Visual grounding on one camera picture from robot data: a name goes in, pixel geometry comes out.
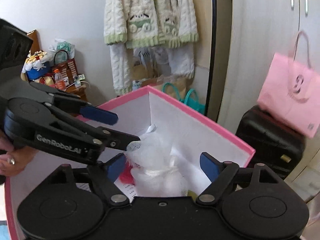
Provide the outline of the person's left hand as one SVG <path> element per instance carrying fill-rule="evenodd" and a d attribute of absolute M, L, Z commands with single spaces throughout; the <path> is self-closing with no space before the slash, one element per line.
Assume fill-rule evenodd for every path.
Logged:
<path fill-rule="evenodd" d="M 1 175 L 6 177 L 21 173 L 38 152 L 29 146 L 15 149 L 3 132 L 1 132 L 1 151 L 4 151 L 4 154 L 1 154 Z"/>

